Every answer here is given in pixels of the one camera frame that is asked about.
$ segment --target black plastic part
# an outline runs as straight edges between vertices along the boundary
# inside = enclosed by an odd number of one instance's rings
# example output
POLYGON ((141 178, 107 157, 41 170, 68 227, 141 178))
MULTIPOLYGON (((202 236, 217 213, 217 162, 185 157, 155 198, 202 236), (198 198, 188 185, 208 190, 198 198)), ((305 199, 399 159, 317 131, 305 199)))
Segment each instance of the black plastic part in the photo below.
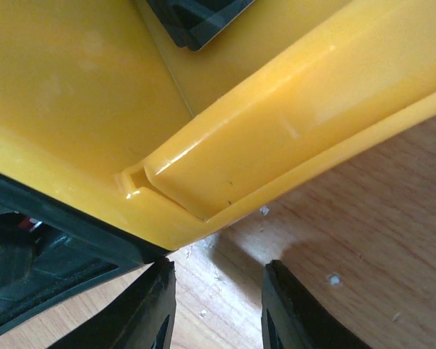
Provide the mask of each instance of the black plastic part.
POLYGON ((109 306, 50 349, 163 349, 176 312, 174 263, 159 260, 109 306))
POLYGON ((31 273, 35 256, 30 234, 0 227, 0 289, 24 280, 31 273))
POLYGON ((254 0, 147 0, 147 2, 178 47, 198 51, 254 0))
POLYGON ((265 266, 264 349, 369 349, 338 322, 279 260, 265 266))
MULTIPOLYGON (((0 335, 69 297, 171 253, 1 174, 0 207, 45 222, 31 236, 30 270, 27 247, 13 252, 23 254, 25 264, 11 283, 0 286, 0 335)), ((0 228, 9 228, 2 217, 12 215, 0 216, 0 228)))

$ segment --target white debris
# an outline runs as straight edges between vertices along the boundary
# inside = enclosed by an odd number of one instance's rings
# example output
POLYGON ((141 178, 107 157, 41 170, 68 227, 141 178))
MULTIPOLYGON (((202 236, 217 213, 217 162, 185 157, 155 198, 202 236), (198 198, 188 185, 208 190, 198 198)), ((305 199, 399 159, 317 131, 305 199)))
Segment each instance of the white debris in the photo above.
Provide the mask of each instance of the white debris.
POLYGON ((270 208, 268 208, 268 206, 260 207, 260 213, 266 216, 267 214, 270 213, 270 208))
POLYGON ((329 284, 332 286, 339 286, 341 284, 341 277, 336 273, 332 273, 328 276, 329 284))
POLYGON ((213 278, 214 278, 215 280, 217 280, 217 281, 221 281, 221 277, 219 276, 219 274, 218 274, 217 271, 214 271, 214 272, 213 272, 213 278))
POLYGON ((187 251, 186 251, 186 260, 189 259, 189 257, 191 256, 191 254, 192 254, 192 244, 189 245, 189 247, 187 248, 187 251))

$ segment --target wooden floor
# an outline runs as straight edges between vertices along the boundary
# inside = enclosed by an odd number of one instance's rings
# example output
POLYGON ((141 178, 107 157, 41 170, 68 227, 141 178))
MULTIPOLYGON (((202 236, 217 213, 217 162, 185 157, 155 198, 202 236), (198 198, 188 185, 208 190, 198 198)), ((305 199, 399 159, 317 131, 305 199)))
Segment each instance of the wooden floor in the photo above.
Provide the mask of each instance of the wooden floor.
MULTIPOLYGON (((436 348, 436 117, 171 256, 173 348, 261 348, 263 265, 281 259, 372 348, 436 348), (336 273, 341 283, 332 286, 336 273)), ((107 305, 140 271, 0 337, 45 348, 107 305)))

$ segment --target yellow plastic panel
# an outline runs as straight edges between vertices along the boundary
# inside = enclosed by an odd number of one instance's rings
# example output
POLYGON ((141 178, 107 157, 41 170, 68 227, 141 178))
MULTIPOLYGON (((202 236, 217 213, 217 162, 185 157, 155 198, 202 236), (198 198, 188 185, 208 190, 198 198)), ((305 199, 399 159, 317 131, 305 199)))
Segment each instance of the yellow plastic panel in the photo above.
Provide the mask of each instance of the yellow plastic panel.
POLYGON ((436 115, 436 93, 402 109, 389 118, 357 133, 326 151, 312 157, 298 167, 274 179, 252 194, 206 221, 203 235, 211 233, 253 212, 298 185, 316 177, 327 169, 379 144, 406 129, 436 115))
POLYGON ((216 101, 143 161, 210 219, 436 92, 436 0, 356 1, 216 101))
POLYGON ((350 0, 256 0, 200 52, 176 47, 146 0, 137 2, 197 115, 350 0))
POLYGON ((116 176, 190 119, 133 1, 0 0, 3 175, 177 246, 196 220, 116 176))

